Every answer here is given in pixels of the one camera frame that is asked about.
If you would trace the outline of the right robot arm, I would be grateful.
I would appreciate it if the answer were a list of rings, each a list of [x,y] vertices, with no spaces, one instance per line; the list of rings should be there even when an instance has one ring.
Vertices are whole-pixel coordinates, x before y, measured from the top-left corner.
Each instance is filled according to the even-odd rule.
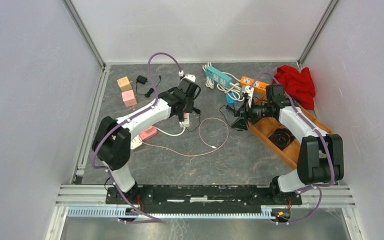
[[[285,93],[281,84],[268,85],[266,102],[256,104],[250,86],[242,87],[244,102],[234,114],[234,128],[248,130],[263,118],[274,118],[298,140],[300,149],[297,165],[291,172],[274,180],[269,199],[282,204],[290,192],[302,193],[316,187],[330,187],[344,178],[343,139],[318,127]]]

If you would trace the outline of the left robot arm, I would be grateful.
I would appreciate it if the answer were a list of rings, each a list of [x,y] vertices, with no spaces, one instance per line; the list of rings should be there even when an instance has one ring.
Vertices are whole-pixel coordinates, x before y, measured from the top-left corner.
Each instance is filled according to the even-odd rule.
[[[92,143],[92,158],[102,161],[102,167],[119,188],[117,196],[125,204],[137,198],[136,181],[128,166],[131,141],[154,124],[173,116],[184,122],[187,114],[197,110],[194,101],[200,92],[196,77],[186,74],[178,86],[160,93],[144,107],[116,119],[107,116],[101,120]]]

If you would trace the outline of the white usb power strip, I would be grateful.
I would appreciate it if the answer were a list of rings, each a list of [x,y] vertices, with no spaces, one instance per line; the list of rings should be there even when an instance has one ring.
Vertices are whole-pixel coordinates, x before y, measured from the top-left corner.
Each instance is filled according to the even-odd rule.
[[[190,127],[190,114],[185,112],[183,114],[183,120],[179,122],[179,126],[181,128],[189,128]]]

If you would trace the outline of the blue folding extension socket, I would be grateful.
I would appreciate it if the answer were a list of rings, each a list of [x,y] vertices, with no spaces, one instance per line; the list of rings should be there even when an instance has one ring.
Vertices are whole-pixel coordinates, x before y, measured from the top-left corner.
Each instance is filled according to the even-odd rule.
[[[232,98],[229,94],[226,94],[225,98],[226,98],[226,103],[228,105],[235,105],[235,104],[237,104],[239,102],[238,100]]]

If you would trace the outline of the teal power strip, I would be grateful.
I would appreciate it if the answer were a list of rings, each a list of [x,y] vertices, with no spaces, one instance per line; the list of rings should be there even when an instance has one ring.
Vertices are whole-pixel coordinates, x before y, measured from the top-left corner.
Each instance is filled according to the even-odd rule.
[[[207,66],[205,68],[205,75],[224,88],[229,88],[231,86],[232,78],[213,66]]]

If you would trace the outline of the small black adapter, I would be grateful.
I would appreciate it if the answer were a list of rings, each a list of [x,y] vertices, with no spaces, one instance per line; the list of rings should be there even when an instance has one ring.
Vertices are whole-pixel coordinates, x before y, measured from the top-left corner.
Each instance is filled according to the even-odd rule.
[[[147,79],[145,76],[139,75],[139,76],[136,78],[136,82],[137,82],[137,83],[140,83],[140,84],[142,84],[142,85],[145,85],[145,84],[148,82],[148,79]]]

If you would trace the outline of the orange power strip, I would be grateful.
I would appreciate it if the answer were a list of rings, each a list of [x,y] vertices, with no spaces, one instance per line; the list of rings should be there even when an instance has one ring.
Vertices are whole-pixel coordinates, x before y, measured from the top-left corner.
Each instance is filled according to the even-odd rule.
[[[239,85],[242,86],[253,86],[254,91],[257,93],[265,94],[266,88],[269,86],[268,83],[262,82],[260,80],[254,80],[253,78],[242,76]]]

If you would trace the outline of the pink plug adapter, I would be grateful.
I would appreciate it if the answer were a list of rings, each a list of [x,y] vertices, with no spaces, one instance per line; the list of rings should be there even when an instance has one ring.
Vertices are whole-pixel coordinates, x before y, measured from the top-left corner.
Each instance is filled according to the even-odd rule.
[[[121,93],[123,103],[126,107],[132,107],[138,104],[137,99],[135,97],[134,91],[132,89],[123,91]]]

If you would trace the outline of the wooden cube adapter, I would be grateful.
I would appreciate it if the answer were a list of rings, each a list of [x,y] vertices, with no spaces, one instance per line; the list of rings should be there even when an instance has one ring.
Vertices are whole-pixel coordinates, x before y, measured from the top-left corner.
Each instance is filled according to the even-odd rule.
[[[131,82],[127,76],[119,78],[117,84],[122,93],[132,90]]]

